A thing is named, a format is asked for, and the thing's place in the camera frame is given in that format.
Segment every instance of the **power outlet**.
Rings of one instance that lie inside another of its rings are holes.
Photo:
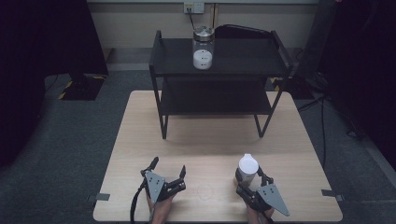
[[[194,3],[194,13],[203,14],[205,12],[205,3]]]
[[[191,10],[191,14],[203,14],[205,12],[205,3],[185,2],[184,3],[184,13],[188,14],[189,9]]]
[[[184,3],[184,13],[188,14],[189,9],[191,10],[191,13],[194,13],[194,3],[193,2]]]

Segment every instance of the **glass jar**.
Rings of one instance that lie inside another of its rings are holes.
[[[194,29],[192,40],[192,59],[194,67],[209,69],[213,61],[215,49],[215,30],[201,26]]]

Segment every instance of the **jar lid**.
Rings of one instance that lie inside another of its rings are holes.
[[[194,29],[194,40],[196,41],[211,41],[215,36],[215,30],[206,26],[201,26]]]

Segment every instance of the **wall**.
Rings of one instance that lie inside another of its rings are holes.
[[[181,3],[90,3],[103,48],[151,48],[156,30],[163,37],[191,37],[192,26]],[[226,23],[276,30],[287,48],[305,45],[316,5],[205,4],[192,15],[195,26]]]

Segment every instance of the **lower shelf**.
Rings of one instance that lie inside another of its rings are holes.
[[[163,81],[164,115],[267,115],[271,110],[262,79],[193,80],[169,77]]]

